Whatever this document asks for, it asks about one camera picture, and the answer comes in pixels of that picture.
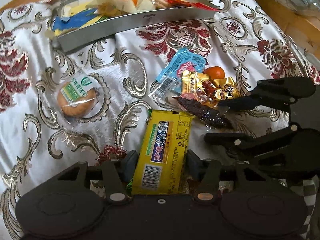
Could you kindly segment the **round rice cracker packet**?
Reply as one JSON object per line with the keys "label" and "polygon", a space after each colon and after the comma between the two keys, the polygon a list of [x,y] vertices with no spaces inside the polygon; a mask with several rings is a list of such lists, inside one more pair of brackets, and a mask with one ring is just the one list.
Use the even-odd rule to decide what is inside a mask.
{"label": "round rice cracker packet", "polygon": [[155,6],[156,9],[168,9],[172,5],[167,0],[150,0]]}

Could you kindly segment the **light blue snack packet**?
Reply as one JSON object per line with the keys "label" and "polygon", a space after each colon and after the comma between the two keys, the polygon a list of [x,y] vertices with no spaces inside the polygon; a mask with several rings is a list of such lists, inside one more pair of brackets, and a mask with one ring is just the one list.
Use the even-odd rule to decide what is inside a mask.
{"label": "light blue snack packet", "polygon": [[182,92],[183,72],[185,70],[202,72],[205,69],[205,65],[206,60],[201,55],[195,54],[187,48],[180,49],[155,78],[159,85],[149,94],[149,97],[162,100],[170,93],[180,95]]}

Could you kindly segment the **orange white bread packet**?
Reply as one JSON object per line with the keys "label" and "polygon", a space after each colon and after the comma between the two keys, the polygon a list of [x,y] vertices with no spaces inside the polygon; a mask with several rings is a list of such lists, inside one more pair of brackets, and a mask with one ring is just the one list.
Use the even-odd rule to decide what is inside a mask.
{"label": "orange white bread packet", "polygon": [[93,0],[86,9],[96,9],[97,14],[118,17],[137,12],[138,0]]}

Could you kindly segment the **small orange fruit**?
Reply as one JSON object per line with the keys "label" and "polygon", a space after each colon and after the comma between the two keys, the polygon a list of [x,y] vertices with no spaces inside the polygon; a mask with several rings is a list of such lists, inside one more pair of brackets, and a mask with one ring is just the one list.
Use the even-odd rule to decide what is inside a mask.
{"label": "small orange fruit", "polygon": [[219,66],[213,66],[213,67],[206,68],[203,71],[203,73],[207,74],[212,80],[225,78],[225,72]]}

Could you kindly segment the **gold candy packet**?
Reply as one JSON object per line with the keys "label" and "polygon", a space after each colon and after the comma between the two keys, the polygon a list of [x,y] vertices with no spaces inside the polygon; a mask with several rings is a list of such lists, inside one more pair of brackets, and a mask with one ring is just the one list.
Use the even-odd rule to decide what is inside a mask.
{"label": "gold candy packet", "polygon": [[216,108],[222,100],[240,96],[232,77],[212,80],[209,75],[185,70],[182,74],[181,97]]}

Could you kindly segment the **grey tray with drawing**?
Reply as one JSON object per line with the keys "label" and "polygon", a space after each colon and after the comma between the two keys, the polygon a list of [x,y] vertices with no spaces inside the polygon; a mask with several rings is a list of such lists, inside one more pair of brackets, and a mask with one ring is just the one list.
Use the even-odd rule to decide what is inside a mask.
{"label": "grey tray with drawing", "polygon": [[[54,48],[70,53],[122,31],[151,24],[210,18],[216,13],[194,7],[175,8],[172,6],[168,9],[156,9],[150,0],[138,0],[137,12],[118,17],[107,17],[97,14],[96,9],[86,9],[85,6],[91,1],[93,0],[63,0],[55,7],[53,23],[46,33]],[[206,0],[183,1],[200,2],[216,8]]]}

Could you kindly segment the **round biscuit green label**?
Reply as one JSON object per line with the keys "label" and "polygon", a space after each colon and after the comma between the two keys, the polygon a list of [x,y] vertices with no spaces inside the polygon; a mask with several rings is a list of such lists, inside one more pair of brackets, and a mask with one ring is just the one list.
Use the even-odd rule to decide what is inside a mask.
{"label": "round biscuit green label", "polygon": [[99,82],[82,70],[61,83],[55,92],[57,107],[69,118],[88,115],[102,96]]}

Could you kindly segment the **red clear snack packet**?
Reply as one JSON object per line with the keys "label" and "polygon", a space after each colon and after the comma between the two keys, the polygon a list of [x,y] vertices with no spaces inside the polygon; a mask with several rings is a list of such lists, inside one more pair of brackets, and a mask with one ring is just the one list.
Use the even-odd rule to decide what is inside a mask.
{"label": "red clear snack packet", "polygon": [[209,10],[209,11],[217,11],[216,8],[205,5],[200,2],[192,3],[192,2],[187,2],[183,0],[166,0],[170,5],[172,5],[175,8],[182,8],[182,7],[194,7],[197,9],[203,9],[203,10]]}

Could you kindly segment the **floral satin sofa cover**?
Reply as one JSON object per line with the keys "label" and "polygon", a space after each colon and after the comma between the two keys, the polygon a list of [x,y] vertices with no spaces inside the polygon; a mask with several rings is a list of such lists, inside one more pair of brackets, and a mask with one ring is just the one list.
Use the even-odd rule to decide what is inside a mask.
{"label": "floral satin sofa cover", "polygon": [[[319,62],[306,58],[255,0],[207,1],[218,9],[209,19],[128,30],[69,55],[46,35],[54,0],[1,11],[1,239],[23,235],[15,217],[23,194],[78,161],[96,164],[108,149],[140,149],[148,109],[172,109],[150,93],[181,48],[222,67],[241,93],[273,77],[306,74],[319,83]],[[68,127],[54,91],[80,70],[103,95]]]}

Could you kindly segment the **yellow snack bar packet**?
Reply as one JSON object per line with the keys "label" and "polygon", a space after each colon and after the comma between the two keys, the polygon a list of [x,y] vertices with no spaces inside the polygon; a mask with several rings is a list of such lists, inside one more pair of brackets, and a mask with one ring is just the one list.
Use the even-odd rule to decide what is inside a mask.
{"label": "yellow snack bar packet", "polygon": [[187,112],[150,110],[132,179],[132,194],[178,194],[188,150]]}

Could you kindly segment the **dark dried snack packet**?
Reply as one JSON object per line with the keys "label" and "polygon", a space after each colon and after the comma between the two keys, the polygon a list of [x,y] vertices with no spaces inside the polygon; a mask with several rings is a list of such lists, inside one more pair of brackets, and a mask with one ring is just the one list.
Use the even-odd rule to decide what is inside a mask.
{"label": "dark dried snack packet", "polygon": [[202,105],[194,99],[186,99],[181,96],[175,99],[185,111],[196,116],[205,125],[218,129],[233,129],[232,123],[218,110]]}

